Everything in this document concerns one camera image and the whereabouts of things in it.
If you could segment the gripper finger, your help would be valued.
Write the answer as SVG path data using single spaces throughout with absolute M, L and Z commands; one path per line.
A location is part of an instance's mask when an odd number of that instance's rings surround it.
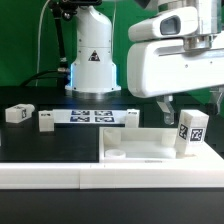
M 221 103 L 224 99 L 224 86 L 216 86 L 210 89 L 210 112 L 212 115 L 218 115 L 221 111 Z
M 172 101 L 173 101 L 172 95 L 163 95 L 163 96 L 158 96 L 156 98 L 156 102 L 164 114 L 164 122 L 167 125 L 174 124 L 175 111 L 171 105 Z

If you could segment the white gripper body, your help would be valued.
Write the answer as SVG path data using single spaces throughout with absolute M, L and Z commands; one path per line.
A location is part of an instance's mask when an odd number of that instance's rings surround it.
M 134 44 L 127 56 L 127 83 L 140 98 L 224 85 L 224 34 L 207 50 L 185 51 L 182 39 Z

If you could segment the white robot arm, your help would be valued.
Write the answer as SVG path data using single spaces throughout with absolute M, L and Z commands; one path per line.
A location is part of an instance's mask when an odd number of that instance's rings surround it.
M 206 109 L 220 112 L 224 98 L 222 0 L 135 0 L 157 14 L 132 25 L 127 55 L 127 83 L 133 96 L 155 97 L 167 124 L 174 122 L 174 93 L 208 88 Z M 77 10 L 77 57 L 67 89 L 84 98 L 118 91 L 112 61 L 112 24 L 81 1 Z

